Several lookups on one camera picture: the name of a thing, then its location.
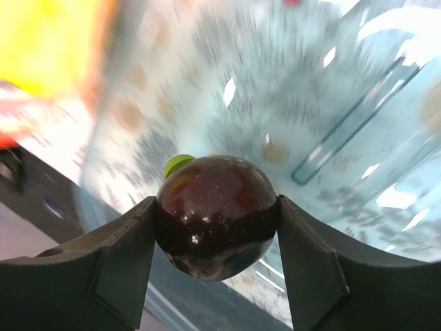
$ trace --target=red object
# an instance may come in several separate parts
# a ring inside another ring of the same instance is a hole
[[[19,147],[19,144],[14,139],[4,134],[0,134],[0,150],[15,147]]]
[[[288,6],[298,5],[302,0],[283,0],[283,3]]]

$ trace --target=yellow plastic bag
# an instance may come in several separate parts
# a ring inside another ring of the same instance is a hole
[[[103,0],[12,0],[0,5],[0,79],[38,98],[69,93],[96,60]]]

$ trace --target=dark purple eggplant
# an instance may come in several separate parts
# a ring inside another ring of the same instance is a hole
[[[280,219],[268,178],[236,157],[185,164],[156,199],[156,242],[180,271],[204,281],[233,277],[259,260]]]

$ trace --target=transparent plastic bin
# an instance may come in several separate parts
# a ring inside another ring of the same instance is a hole
[[[357,240],[441,259],[439,1],[147,2],[83,166],[87,230],[113,220],[105,204],[124,213],[155,195],[176,154],[232,154]],[[277,238],[225,295],[166,265],[157,249],[146,302],[172,330],[292,328]]]

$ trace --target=dark floor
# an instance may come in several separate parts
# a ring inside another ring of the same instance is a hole
[[[35,256],[57,243],[28,221],[0,203],[0,260]],[[167,328],[144,311],[142,331],[166,331]]]

